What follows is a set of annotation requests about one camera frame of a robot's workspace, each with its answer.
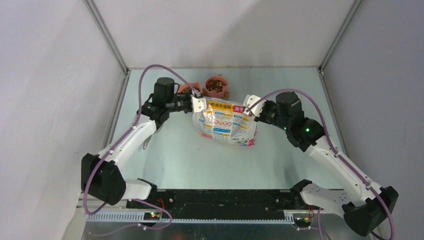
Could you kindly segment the cat food bag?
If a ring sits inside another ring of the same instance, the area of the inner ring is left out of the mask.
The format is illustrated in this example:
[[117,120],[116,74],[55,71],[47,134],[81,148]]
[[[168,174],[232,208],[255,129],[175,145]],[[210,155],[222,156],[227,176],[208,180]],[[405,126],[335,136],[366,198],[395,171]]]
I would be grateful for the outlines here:
[[205,138],[238,146],[256,143],[257,122],[253,114],[245,114],[241,103],[208,97],[207,108],[192,115],[199,134]]

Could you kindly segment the metal food scoop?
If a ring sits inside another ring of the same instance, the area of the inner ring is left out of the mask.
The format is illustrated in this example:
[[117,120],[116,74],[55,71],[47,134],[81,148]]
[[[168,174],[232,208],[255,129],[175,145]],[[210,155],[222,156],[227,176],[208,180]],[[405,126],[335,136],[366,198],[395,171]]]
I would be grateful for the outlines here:
[[158,133],[161,129],[163,128],[163,126],[161,125],[159,128],[156,129],[156,131],[151,134],[149,137],[147,137],[145,139],[145,141],[142,144],[142,149],[145,150],[148,147],[149,142],[151,141],[151,138],[153,137],[154,134]]

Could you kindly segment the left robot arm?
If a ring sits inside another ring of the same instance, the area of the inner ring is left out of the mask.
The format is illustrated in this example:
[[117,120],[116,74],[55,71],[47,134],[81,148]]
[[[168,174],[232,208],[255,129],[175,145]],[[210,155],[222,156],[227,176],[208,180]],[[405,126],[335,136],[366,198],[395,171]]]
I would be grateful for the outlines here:
[[158,78],[153,93],[118,140],[99,153],[87,153],[82,158],[81,189],[84,196],[92,196],[108,205],[115,205],[122,199],[138,199],[145,208],[156,206],[158,194],[152,191],[153,184],[142,179],[126,179],[122,169],[171,113],[193,111],[192,98],[189,92],[176,93],[172,78]]

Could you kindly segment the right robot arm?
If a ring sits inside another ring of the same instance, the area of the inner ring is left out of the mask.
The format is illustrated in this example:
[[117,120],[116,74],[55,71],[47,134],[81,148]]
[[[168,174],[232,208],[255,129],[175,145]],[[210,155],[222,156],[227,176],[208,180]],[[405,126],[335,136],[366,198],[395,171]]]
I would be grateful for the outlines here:
[[297,89],[280,89],[268,96],[248,96],[245,112],[257,122],[283,130],[287,140],[309,155],[341,186],[330,190],[304,179],[291,188],[291,204],[297,209],[311,205],[341,217],[360,236],[373,235],[384,221],[390,225],[390,238],[396,236],[392,212],[399,197],[391,186],[382,187],[361,171],[332,142],[325,120],[305,116]]

